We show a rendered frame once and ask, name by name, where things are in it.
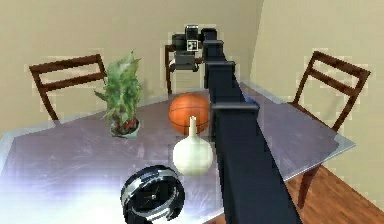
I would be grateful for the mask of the glass dining table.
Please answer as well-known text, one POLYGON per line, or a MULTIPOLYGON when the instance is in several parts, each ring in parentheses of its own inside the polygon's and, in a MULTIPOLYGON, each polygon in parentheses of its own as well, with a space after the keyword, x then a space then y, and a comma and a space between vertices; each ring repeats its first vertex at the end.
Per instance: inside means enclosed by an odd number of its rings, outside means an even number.
MULTIPOLYGON (((258 123, 284 180, 351 149, 354 142, 261 87, 243 91, 260 105, 258 123)), ((139 108, 133 139, 111 136, 100 113, 42 124, 0 140, 0 224, 125 224, 120 191, 135 172, 172 165, 181 140, 169 103, 139 108)))

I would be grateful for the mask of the brown wooden chair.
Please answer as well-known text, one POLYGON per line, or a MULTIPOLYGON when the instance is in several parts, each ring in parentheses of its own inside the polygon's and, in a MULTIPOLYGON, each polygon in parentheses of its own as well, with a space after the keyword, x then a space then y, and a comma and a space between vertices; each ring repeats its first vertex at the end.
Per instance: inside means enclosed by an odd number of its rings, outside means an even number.
POLYGON ((55 124, 59 124, 60 120, 48 98, 48 95, 47 95, 48 92, 71 87, 71 86, 81 85, 88 82, 102 80, 106 77, 105 67, 100 54, 77 57, 72 59, 65 59, 65 60, 43 63, 38 65, 31 65, 29 67, 29 70, 32 74, 33 80, 36 84, 36 87, 38 89, 42 102, 48 114, 50 115, 51 119, 55 124), (84 76, 77 76, 77 77, 68 78, 68 79, 50 82, 50 83, 43 83, 40 77, 41 74, 70 69, 70 68, 76 68, 76 67, 91 65, 91 64, 97 64, 99 71, 96 73, 87 74, 84 76))
POLYGON ((340 115, 336 119, 335 123, 331 126, 331 129, 337 132, 342 126, 342 124, 344 123, 349 113, 351 112, 353 106, 355 105, 355 102, 358 96, 360 95, 370 74, 371 74, 370 71, 360 68, 349 62, 343 61, 341 59, 337 59, 333 56, 327 55, 320 51, 314 51, 308 63, 308 66, 304 71, 303 77, 299 83, 294 100, 290 102, 290 105, 298 109, 302 113, 310 116, 312 119, 317 120, 318 122, 324 124, 322 120, 317 118, 314 114, 312 114, 311 112, 309 112, 307 109, 305 109, 303 106, 299 104, 299 100, 304 90, 306 81, 308 80, 309 77, 313 77, 318 81, 322 82, 323 84, 326 84, 329 87, 332 87, 333 89, 338 90, 339 92, 348 96, 348 101, 344 106, 343 110, 341 111, 340 115), (357 78, 358 79, 357 84, 354 87, 348 86, 347 84, 343 84, 340 81, 337 81, 335 78, 332 78, 316 70, 314 68, 314 64, 316 61, 322 62, 328 66, 331 66, 335 69, 338 69, 344 73, 347 73, 348 75, 351 75, 357 78))
POLYGON ((167 93, 172 93, 171 73, 175 70, 191 70, 197 72, 203 63, 202 57, 195 57, 194 53, 177 50, 174 44, 167 44, 164 49, 164 66, 167 93))

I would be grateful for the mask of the black round clock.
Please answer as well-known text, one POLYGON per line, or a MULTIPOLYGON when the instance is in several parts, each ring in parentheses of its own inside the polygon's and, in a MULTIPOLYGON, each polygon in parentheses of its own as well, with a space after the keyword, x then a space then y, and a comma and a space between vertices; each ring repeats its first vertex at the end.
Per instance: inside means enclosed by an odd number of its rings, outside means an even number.
POLYGON ((126 224, 153 224, 175 219, 183 209, 185 191, 176 172, 164 165, 143 168, 133 174, 120 196, 126 224))

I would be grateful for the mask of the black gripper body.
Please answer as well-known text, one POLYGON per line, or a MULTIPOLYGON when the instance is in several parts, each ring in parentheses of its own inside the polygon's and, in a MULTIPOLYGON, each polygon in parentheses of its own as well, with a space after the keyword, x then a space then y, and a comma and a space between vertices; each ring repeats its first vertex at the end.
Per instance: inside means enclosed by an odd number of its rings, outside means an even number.
POLYGON ((174 47, 174 58, 169 62, 171 72, 175 70, 198 71, 195 62, 195 53, 198 51, 199 34, 174 34, 172 46, 174 47))

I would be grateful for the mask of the white round vase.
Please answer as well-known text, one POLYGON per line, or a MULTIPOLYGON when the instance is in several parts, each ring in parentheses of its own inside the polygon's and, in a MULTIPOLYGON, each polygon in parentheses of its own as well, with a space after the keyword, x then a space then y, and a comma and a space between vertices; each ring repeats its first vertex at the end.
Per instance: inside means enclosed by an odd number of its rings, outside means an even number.
POLYGON ((184 176, 201 176, 213 163, 211 144, 197 134, 197 118, 189 118, 188 136, 176 143, 173 164, 184 176))

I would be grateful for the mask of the orange basketball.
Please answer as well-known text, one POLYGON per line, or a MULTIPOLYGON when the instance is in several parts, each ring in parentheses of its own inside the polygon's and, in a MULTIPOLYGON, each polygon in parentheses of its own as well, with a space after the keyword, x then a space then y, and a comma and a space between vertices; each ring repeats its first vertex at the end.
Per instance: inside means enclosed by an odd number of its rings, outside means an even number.
POLYGON ((197 132, 204 131, 209 124, 209 101, 196 93, 184 93, 177 96, 169 107, 169 119, 172 127, 182 135, 187 135, 190 117, 196 118, 197 132))

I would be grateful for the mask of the green house plant in pot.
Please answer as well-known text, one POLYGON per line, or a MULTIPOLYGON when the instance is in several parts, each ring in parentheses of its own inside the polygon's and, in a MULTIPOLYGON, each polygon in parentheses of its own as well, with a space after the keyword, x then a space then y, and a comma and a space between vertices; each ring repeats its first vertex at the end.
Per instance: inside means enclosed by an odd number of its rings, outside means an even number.
POLYGON ((113 137, 135 138, 141 123, 137 118, 137 105, 141 99, 142 86, 137 77, 140 58, 130 51, 126 56, 110 63, 104 78, 104 92, 94 94, 106 102, 104 118, 110 124, 113 137))

